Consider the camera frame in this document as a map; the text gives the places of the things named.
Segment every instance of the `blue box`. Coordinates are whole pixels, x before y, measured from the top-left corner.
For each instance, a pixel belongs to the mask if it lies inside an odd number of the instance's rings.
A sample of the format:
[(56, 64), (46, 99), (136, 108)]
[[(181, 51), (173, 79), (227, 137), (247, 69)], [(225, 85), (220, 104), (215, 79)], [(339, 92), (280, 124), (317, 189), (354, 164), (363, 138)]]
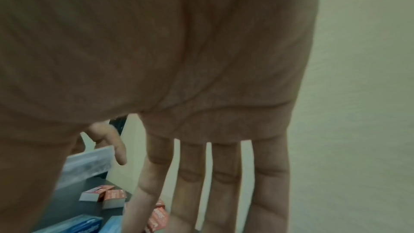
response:
[(121, 233), (122, 216), (112, 216), (99, 233)]
[(33, 233), (98, 233), (101, 225), (101, 217), (80, 215)]

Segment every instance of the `skin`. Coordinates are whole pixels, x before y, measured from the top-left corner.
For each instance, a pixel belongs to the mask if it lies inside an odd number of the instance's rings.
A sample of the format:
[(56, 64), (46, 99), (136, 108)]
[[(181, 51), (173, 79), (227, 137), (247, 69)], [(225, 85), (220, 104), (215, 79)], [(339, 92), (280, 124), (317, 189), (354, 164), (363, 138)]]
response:
[(213, 179), (202, 232), (234, 231), (241, 140), (252, 141), (255, 166), (244, 232), (286, 232), (286, 129), (317, 2), (0, 0), (0, 181), (8, 189), (0, 232), (28, 232), (79, 133), (111, 144), (91, 125), (128, 113), (146, 128), (147, 157), (123, 233), (144, 228), (173, 139), (180, 166), (166, 232), (194, 229), (207, 142)]

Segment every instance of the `finger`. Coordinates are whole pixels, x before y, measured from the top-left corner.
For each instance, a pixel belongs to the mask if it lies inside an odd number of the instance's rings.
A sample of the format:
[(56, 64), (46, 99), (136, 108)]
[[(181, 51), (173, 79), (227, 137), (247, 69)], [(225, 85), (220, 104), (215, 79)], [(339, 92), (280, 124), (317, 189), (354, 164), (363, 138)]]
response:
[(180, 166), (166, 233), (193, 233), (206, 169), (206, 146), (180, 145)]
[(82, 136), (79, 134), (78, 138), (76, 139), (75, 146), (70, 151), (70, 154), (74, 155), (74, 154), (82, 153), (85, 151), (85, 148), (86, 148), (85, 143), (82, 139)]
[(147, 133), (147, 156), (122, 220), (122, 233), (141, 233), (160, 198), (174, 154), (174, 141)]
[(252, 141), (254, 191), (244, 233), (285, 233), (289, 216), (289, 158), (286, 134)]
[(85, 133), (96, 143), (95, 148), (112, 145), (118, 164), (126, 164), (126, 147), (116, 128), (106, 122), (97, 122), (90, 125)]
[(242, 175), (240, 143), (212, 144), (213, 174), (202, 233), (235, 231)]

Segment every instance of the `beige wall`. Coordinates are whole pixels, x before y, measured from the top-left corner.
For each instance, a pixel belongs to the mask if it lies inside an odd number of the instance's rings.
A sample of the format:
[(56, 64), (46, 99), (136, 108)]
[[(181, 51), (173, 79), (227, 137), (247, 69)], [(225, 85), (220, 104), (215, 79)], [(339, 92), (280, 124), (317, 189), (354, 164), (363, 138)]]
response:
[[(413, 106), (414, 1), (321, 0), (315, 45), (289, 130), (291, 232), (414, 232)], [(129, 163), (114, 168), (109, 179), (132, 191), (145, 155), (136, 115), (128, 118), (122, 138)], [(239, 229), (253, 189), (248, 144)], [(163, 190), (167, 204), (177, 168), (175, 158)], [(200, 222), (210, 180), (207, 175)]]

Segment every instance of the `white wall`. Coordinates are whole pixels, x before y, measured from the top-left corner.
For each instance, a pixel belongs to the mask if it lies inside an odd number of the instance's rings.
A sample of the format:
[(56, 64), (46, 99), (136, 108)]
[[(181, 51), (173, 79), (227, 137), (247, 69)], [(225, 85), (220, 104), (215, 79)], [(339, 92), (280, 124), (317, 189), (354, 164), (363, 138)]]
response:
[[(289, 130), (292, 233), (414, 232), (413, 3), (321, 0), (315, 45)], [(122, 138), (129, 163), (108, 178), (133, 191), (145, 155), (136, 115), (128, 118)], [(253, 186), (248, 145), (242, 152), (239, 230)], [(177, 169), (176, 157), (163, 190), (167, 204)], [(210, 180), (207, 175), (200, 218)]]

